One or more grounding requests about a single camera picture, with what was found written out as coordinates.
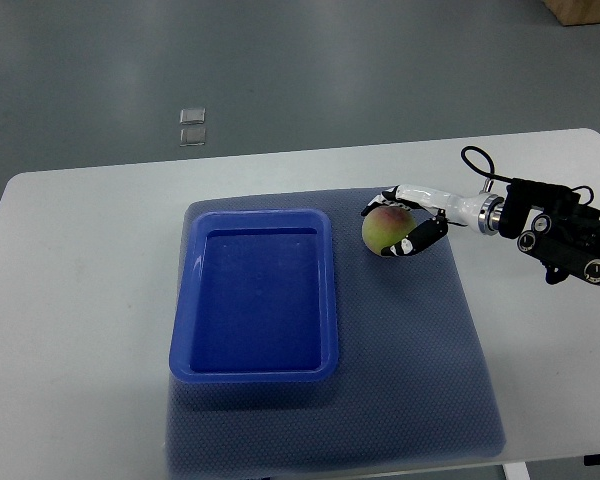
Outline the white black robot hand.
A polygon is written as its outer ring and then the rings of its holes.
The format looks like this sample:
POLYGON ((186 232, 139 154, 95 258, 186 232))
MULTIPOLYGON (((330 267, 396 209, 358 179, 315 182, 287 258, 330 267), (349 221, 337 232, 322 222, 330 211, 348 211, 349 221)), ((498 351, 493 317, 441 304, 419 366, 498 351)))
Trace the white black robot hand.
POLYGON ((375 196, 363 209, 362 217, 373 209, 399 207, 411 212, 417 226, 400 242, 382 250, 380 257, 406 257, 419 254, 441 240, 451 225, 469 227, 483 235, 497 232, 496 211, 504 199, 490 192, 462 197, 449 192, 415 185, 398 185, 375 196))

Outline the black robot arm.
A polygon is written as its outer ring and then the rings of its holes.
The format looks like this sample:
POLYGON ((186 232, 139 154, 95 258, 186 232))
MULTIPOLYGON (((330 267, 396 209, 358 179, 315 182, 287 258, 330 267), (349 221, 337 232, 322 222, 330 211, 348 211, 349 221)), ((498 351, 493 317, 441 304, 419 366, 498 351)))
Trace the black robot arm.
POLYGON ((464 147, 460 156, 485 178, 480 232, 514 240, 521 253, 543 265, 550 285, 573 276, 600 286, 600 210, 580 195, 584 190, 593 199, 591 187, 498 175, 492 158, 477 146, 464 147))

